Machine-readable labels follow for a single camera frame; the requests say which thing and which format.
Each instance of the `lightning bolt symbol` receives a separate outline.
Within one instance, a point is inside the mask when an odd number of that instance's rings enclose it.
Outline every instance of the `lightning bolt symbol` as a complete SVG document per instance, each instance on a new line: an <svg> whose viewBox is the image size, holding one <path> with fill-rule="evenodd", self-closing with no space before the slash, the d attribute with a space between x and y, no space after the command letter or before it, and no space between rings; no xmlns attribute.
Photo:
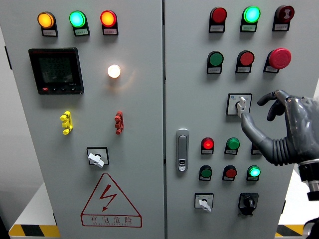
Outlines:
<svg viewBox="0 0 319 239"><path fill-rule="evenodd" d="M107 193L107 191L108 191L110 188L111 188L111 185L108 184L108 185L106 186L104 192L103 192L102 195L100 196L100 199L112 197L111 200L109 201L109 203L108 203L105 207L103 207L102 212L104 212L105 210L107 210L107 206L113 201L113 199L114 199L114 198L116 197L116 195L117 195L117 194L112 194L112 195L109 195L109 196L105 196L105 194Z"/></svg>

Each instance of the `gray robotic arm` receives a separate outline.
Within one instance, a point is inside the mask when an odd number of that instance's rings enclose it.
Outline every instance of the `gray robotic arm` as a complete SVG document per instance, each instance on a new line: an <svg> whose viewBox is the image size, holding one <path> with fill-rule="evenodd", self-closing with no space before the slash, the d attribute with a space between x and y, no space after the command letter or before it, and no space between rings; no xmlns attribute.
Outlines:
<svg viewBox="0 0 319 239"><path fill-rule="evenodd" d="M310 189L308 199L319 201L319 102L276 90L263 96L257 104L263 106L270 100L275 102L267 120L285 114L287 136L270 139L255 126L248 113L241 114L242 130L270 163L297 163L301 180Z"/></svg>

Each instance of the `yellow black hazard stripe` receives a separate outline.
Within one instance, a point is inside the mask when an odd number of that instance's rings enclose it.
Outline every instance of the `yellow black hazard stripe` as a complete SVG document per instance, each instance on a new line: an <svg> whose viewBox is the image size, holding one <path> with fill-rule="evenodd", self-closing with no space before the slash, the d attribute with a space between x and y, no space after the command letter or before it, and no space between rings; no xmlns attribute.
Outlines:
<svg viewBox="0 0 319 239"><path fill-rule="evenodd" d="M57 226L49 225L19 225L14 224L9 231L12 237L46 237L59 238L60 232Z"/></svg>
<svg viewBox="0 0 319 239"><path fill-rule="evenodd" d="M304 225L278 225L275 237L302 237Z"/></svg>

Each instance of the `yellow terminal block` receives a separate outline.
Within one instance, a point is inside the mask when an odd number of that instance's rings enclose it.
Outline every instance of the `yellow terminal block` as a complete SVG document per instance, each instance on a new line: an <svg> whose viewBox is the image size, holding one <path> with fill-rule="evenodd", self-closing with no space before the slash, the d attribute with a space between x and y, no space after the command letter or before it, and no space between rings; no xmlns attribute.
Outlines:
<svg viewBox="0 0 319 239"><path fill-rule="evenodd" d="M73 129L71 112L70 111L64 112L64 114L61 115L60 120L62 121L62 127L65 128L65 130L63 131L63 134L64 135L69 134L71 130Z"/></svg>

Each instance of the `electrical hazard triangle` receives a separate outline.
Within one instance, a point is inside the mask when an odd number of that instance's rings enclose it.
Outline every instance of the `electrical hazard triangle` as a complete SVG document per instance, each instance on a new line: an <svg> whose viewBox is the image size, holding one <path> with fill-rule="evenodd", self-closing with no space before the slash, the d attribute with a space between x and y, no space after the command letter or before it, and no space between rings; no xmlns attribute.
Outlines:
<svg viewBox="0 0 319 239"><path fill-rule="evenodd" d="M102 174L82 213L87 227L141 228L142 216L108 174Z"/></svg>

